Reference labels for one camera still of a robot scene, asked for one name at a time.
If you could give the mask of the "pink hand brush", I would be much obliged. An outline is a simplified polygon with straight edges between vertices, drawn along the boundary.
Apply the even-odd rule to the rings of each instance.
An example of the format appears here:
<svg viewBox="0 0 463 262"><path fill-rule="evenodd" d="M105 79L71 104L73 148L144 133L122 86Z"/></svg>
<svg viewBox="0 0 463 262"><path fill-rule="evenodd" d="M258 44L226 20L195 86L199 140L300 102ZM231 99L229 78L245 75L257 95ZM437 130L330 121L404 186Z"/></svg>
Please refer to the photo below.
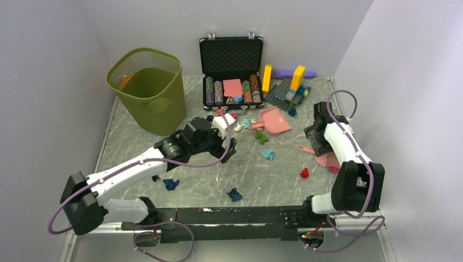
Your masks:
<svg viewBox="0 0 463 262"><path fill-rule="evenodd" d="M337 174L340 170L340 162L338 161L337 157L333 152L329 152L322 156L316 156L315 150L311 147L301 146L298 145L297 148L301 151L308 152L314 155L314 159L320 166L328 168L328 170L333 173Z"/></svg>

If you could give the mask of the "pink plastic dustpan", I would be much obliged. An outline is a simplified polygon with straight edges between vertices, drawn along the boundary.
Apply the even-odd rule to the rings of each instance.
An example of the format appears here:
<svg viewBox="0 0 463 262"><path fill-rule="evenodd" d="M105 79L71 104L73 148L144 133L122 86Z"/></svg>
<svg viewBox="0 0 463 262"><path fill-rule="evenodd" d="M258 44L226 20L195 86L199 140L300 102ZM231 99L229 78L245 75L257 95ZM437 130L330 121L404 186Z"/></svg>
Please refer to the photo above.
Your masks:
<svg viewBox="0 0 463 262"><path fill-rule="evenodd" d="M276 135L293 129L277 106L261 110L259 120L251 123L248 128L251 130L263 128L270 135Z"/></svg>

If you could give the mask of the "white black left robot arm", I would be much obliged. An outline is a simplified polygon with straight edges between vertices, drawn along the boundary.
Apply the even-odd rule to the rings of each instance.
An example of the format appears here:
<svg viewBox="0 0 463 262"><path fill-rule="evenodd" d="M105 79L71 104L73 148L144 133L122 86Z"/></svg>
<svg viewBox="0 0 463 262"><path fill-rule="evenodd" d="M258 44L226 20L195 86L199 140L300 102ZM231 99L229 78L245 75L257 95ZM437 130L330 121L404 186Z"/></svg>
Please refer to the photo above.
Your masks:
<svg viewBox="0 0 463 262"><path fill-rule="evenodd" d="M106 171L69 176L59 210L64 211L70 229L85 235L102 224L127 222L150 229L160 221L153 202L145 196L133 200L115 199L122 190L178 166L193 168L191 157L208 152L218 163L226 163L236 152L232 138L236 120L230 114L196 117L181 130L157 142L141 155Z"/></svg>

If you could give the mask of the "blue scrap near blocks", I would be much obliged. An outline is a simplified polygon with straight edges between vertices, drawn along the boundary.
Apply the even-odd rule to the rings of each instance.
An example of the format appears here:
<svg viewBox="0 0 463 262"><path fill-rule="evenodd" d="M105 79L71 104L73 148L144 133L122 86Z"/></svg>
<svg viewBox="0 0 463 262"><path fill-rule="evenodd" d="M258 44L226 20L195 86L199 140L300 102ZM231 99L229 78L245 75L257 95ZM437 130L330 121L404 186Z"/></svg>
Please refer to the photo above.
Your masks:
<svg viewBox="0 0 463 262"><path fill-rule="evenodd" d="M289 107L287 113L289 116L294 117L297 114L297 110L294 107Z"/></svg>

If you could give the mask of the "grey building block baseplate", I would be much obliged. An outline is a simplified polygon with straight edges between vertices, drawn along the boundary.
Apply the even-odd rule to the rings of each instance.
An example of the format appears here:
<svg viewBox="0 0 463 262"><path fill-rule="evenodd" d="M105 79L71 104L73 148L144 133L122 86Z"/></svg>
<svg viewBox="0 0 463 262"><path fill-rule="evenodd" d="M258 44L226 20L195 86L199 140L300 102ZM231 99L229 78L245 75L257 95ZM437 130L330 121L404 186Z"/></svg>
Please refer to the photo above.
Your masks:
<svg viewBox="0 0 463 262"><path fill-rule="evenodd" d="M274 84L267 95L264 97L264 101L270 105L277 106L283 111L287 111L291 105L301 104L311 91L311 87L301 84L296 93L289 100L290 86L292 79L285 78L279 84Z"/></svg>

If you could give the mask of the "green paper scrap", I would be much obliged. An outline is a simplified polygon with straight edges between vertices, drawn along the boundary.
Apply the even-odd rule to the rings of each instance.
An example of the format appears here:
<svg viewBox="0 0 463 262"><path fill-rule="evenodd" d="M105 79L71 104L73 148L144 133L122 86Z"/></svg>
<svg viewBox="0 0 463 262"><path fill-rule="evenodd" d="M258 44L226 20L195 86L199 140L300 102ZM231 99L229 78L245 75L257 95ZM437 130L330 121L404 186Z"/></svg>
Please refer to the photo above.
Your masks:
<svg viewBox="0 0 463 262"><path fill-rule="evenodd" d="M254 138L255 138L261 145L265 145L265 144L269 141L268 137L267 137L264 133L262 133L262 132L260 132L260 131L256 131L256 132L254 133Z"/></svg>

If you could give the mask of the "dark blue scrap left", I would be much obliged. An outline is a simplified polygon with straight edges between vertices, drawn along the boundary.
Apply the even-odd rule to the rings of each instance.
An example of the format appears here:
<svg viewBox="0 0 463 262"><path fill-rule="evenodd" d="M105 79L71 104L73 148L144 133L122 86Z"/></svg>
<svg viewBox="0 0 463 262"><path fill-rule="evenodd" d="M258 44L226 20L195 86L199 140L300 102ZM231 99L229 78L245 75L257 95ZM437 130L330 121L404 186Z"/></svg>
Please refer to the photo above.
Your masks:
<svg viewBox="0 0 463 262"><path fill-rule="evenodd" d="M167 191L175 190L180 184L180 180L173 180L172 178L162 180Z"/></svg>

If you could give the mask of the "dark blue scrap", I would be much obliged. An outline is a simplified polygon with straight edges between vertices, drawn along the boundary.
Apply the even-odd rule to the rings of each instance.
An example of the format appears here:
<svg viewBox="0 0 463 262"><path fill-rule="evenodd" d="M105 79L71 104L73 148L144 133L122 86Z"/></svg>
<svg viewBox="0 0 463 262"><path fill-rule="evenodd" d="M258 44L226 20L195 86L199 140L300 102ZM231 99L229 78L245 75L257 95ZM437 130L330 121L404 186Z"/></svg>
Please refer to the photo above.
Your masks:
<svg viewBox="0 0 463 262"><path fill-rule="evenodd" d="M173 180L172 178L162 180L167 191L175 190L180 184L180 180Z"/></svg>
<svg viewBox="0 0 463 262"><path fill-rule="evenodd" d="M242 194L238 192L237 188L233 188L231 191L229 191L227 196L230 197L232 202L237 202L243 199Z"/></svg>

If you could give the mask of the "yellow tall block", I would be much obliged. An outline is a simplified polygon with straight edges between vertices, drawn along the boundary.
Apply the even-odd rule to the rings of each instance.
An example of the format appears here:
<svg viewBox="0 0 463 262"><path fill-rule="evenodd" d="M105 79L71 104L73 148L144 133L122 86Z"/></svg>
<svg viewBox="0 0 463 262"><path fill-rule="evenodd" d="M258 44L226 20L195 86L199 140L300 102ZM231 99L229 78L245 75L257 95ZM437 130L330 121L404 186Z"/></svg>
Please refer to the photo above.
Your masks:
<svg viewBox="0 0 463 262"><path fill-rule="evenodd" d="M296 93L299 89L305 75L305 67L303 65L299 65L293 73L292 81L290 84L290 91Z"/></svg>
<svg viewBox="0 0 463 262"><path fill-rule="evenodd" d="M263 74L263 80L262 80L262 92L264 94L268 94L270 90L271 71L272 71L272 65L266 64L264 67L264 74Z"/></svg>

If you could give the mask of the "pink card stack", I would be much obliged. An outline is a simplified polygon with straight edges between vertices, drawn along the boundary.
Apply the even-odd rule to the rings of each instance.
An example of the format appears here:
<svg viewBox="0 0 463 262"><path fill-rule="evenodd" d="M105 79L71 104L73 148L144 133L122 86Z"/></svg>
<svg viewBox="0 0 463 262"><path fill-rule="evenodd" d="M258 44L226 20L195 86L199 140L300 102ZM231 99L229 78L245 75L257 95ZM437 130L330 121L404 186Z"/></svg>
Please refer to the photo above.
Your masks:
<svg viewBox="0 0 463 262"><path fill-rule="evenodd" d="M243 89L240 79L223 80L222 83L225 97L243 96Z"/></svg>

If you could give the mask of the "purple cylinder toy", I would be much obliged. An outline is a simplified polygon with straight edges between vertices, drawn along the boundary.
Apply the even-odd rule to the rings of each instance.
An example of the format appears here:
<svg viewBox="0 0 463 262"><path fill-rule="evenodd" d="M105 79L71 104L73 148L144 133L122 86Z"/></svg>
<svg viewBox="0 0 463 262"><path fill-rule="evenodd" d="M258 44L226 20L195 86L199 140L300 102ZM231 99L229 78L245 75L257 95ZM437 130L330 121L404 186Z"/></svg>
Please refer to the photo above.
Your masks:
<svg viewBox="0 0 463 262"><path fill-rule="evenodd" d="M273 71L273 77L275 79L284 79L284 78L292 78L294 72L291 70L283 70L283 69L275 69ZM317 76L316 72L313 71L305 71L304 72L304 78L305 79L310 79L310 78L315 78Z"/></svg>

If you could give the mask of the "olive green mesh wastebasket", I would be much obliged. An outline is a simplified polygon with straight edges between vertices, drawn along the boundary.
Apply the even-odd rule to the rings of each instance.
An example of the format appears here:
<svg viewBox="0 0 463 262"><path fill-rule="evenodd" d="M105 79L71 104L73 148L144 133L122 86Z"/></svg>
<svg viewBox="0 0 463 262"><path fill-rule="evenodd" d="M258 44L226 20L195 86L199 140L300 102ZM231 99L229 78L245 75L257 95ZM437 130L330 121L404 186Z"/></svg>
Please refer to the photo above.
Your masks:
<svg viewBox="0 0 463 262"><path fill-rule="evenodd" d="M123 90L123 76L133 75ZM140 47L120 58L106 75L136 123L144 130L168 136L177 130L186 115L180 60L161 50Z"/></svg>

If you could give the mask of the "black poker chip case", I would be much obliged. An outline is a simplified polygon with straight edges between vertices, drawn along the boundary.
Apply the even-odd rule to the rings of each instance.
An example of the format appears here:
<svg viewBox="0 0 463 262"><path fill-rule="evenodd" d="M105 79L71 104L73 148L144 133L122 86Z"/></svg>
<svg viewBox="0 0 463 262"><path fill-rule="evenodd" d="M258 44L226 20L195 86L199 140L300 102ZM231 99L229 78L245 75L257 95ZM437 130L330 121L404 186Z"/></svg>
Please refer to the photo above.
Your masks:
<svg viewBox="0 0 463 262"><path fill-rule="evenodd" d="M203 109L207 111L254 110L264 107L262 81L259 71L262 60L264 39L250 31L244 37L217 37L213 32L199 39L200 61L203 74ZM259 99L257 102L244 100L229 103L222 86L222 100L217 101L216 92L211 92L207 85L213 86L216 81L239 79L241 82L257 81Z"/></svg>

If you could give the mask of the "orange scrap in basket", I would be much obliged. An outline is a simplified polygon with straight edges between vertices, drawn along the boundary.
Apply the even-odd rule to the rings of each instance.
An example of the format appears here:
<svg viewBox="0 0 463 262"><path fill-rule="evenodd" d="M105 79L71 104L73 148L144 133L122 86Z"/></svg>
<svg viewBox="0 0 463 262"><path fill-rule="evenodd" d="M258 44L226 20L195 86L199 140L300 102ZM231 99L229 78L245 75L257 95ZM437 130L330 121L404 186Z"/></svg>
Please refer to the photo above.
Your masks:
<svg viewBox="0 0 463 262"><path fill-rule="evenodd" d="M126 84L131 80L133 75L127 75L123 76L120 82L120 90L123 90L123 88L126 86Z"/></svg>

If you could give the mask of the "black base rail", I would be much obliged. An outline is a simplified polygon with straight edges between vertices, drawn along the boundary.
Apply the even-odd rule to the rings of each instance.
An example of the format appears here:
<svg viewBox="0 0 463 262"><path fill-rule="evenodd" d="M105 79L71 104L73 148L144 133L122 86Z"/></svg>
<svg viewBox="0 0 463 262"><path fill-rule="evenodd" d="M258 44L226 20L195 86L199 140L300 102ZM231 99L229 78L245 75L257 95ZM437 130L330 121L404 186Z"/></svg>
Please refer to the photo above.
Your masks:
<svg viewBox="0 0 463 262"><path fill-rule="evenodd" d="M329 226L325 215L307 206L159 208L161 243L207 240L296 241L304 231Z"/></svg>

